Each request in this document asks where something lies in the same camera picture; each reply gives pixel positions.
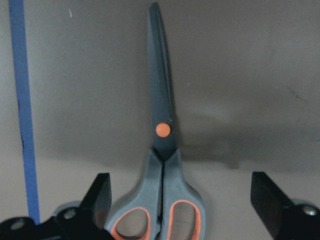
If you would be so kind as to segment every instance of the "scratch mark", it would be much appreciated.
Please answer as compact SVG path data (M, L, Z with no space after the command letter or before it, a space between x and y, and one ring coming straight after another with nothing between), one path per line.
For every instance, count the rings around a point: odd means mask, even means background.
M69 16L70 16L71 19L73 18L72 11L71 11L70 8L69 8Z
M299 99L301 102L305 104L307 103L307 101L304 100L302 97L300 97L298 93L295 90L293 90L291 87L288 86L286 89L288 89L296 99Z

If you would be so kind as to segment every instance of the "blue line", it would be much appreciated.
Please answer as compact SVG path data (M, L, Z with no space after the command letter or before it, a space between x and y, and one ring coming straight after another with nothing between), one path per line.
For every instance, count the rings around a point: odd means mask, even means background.
M28 214L40 223L23 0L9 0L16 97Z

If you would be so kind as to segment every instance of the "scissor blade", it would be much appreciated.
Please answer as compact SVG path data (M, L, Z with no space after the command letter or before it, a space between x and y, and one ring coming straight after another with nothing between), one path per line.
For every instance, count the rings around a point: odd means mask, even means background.
M149 9L147 46L151 91L153 147L162 160L165 161L175 152L176 142L173 133L173 111L167 48L161 15L157 3L153 3ZM160 137L156 133L156 127L160 123L165 123L170 127L170 134L168 136Z

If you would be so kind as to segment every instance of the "orange circle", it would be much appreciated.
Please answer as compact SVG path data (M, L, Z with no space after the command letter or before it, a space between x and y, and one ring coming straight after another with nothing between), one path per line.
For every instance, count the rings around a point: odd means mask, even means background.
M169 136L171 132L171 128L169 124L165 122L161 122L155 127L155 132L159 137L166 138Z

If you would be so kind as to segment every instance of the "gray and orange scissors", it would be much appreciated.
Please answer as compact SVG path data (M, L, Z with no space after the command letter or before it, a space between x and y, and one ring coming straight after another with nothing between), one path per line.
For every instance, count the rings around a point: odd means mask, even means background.
M147 23L147 50L151 89L153 147L147 167L136 192L112 209L105 228L116 240L125 240L117 232L119 221L134 210L147 216L147 230L140 240L170 240L174 208L187 203L195 210L192 240L205 238L206 212L200 195L185 181L180 150L176 148L166 43L159 7L153 3Z

